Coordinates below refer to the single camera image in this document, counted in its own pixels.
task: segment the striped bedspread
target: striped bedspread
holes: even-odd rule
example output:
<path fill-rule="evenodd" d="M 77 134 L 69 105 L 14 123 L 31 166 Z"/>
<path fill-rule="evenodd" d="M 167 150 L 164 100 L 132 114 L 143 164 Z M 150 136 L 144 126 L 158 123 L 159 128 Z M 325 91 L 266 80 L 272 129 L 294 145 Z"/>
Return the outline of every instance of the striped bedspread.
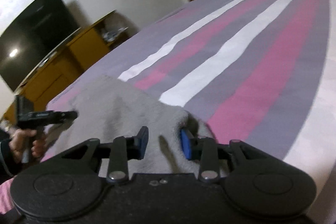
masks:
<path fill-rule="evenodd" d="M 195 0 L 142 30 L 52 100 L 127 81 L 310 174 L 309 215 L 336 221 L 336 0 Z"/>

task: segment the round black pad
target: round black pad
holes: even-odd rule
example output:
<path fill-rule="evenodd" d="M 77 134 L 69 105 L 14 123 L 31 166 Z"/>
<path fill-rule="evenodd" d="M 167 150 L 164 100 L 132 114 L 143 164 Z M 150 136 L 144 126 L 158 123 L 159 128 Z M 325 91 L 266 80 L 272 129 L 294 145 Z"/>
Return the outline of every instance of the round black pad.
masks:
<path fill-rule="evenodd" d="M 283 219 L 300 215 L 316 195 L 305 172 L 274 159 L 247 160 L 222 183 L 229 200 L 257 217 Z"/>
<path fill-rule="evenodd" d="M 45 221 L 73 217 L 99 197 L 102 181 L 78 160 L 45 161 L 20 173 L 10 193 L 26 215 Z"/>

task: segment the wooden tv stand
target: wooden tv stand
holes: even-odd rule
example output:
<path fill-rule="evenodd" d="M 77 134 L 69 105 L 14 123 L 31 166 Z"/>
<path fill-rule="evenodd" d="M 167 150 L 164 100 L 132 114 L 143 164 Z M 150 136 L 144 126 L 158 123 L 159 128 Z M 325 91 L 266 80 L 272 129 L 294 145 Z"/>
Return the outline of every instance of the wooden tv stand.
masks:
<path fill-rule="evenodd" d="M 129 38 L 127 32 L 122 32 L 113 42 L 106 43 L 100 35 L 100 27 L 104 20 L 113 16 L 109 13 L 90 27 L 85 28 L 69 43 L 57 50 L 57 53 L 21 87 L 17 94 L 24 95 L 34 102 L 35 111 L 45 110 L 50 100 L 56 97 L 89 67 Z M 15 107 L 12 104 L 2 118 L 16 123 Z"/>

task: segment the black handheld tool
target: black handheld tool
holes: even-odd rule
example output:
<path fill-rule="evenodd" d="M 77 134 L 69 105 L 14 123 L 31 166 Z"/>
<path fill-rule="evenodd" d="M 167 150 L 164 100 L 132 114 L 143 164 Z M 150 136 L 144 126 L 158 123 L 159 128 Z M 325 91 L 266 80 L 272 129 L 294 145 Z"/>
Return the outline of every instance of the black handheld tool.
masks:
<path fill-rule="evenodd" d="M 75 120 L 78 117 L 76 111 L 39 111 L 34 112 L 34 103 L 26 97 L 17 95 L 15 98 L 16 106 L 16 126 L 21 129 L 34 129 L 37 131 L 33 138 L 26 142 L 26 149 L 22 157 L 22 163 L 32 161 L 33 141 L 41 138 L 44 127 L 49 124 L 63 123 L 66 120 Z"/>

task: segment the white stripe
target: white stripe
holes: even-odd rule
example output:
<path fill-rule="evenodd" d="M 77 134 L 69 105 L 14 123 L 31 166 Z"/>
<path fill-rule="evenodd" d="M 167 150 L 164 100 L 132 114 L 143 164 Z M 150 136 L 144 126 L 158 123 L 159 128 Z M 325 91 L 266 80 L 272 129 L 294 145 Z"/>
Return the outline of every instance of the white stripe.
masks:
<path fill-rule="evenodd" d="M 185 39 L 192 33 L 196 32 L 198 29 L 202 28 L 204 25 L 208 24 L 212 20 L 216 19 L 220 15 L 222 15 L 227 10 L 231 9 L 235 5 L 239 4 L 243 0 L 233 0 L 230 3 L 226 4 L 225 6 L 219 8 L 218 10 L 212 12 L 211 14 L 205 16 L 204 18 L 200 19 L 199 21 L 195 22 L 193 25 L 185 29 L 184 31 L 176 34 L 173 36 L 166 44 L 164 44 L 157 52 L 149 55 L 145 60 L 142 62 L 130 67 L 128 70 L 124 71 L 118 79 L 122 81 L 127 81 L 138 74 L 140 74 L 146 68 L 152 66 L 155 62 L 160 60 L 162 57 L 169 54 L 175 45 L 179 43 L 182 39 Z"/>
<path fill-rule="evenodd" d="M 251 41 L 265 29 L 292 0 L 277 0 L 254 20 L 226 41 L 219 51 L 187 74 L 177 85 L 164 92 L 160 101 L 168 105 L 184 106 L 215 77 L 235 62 Z"/>
<path fill-rule="evenodd" d="M 318 194 L 336 161 L 336 0 L 330 0 L 325 67 L 314 103 L 284 161 L 308 173 Z"/>

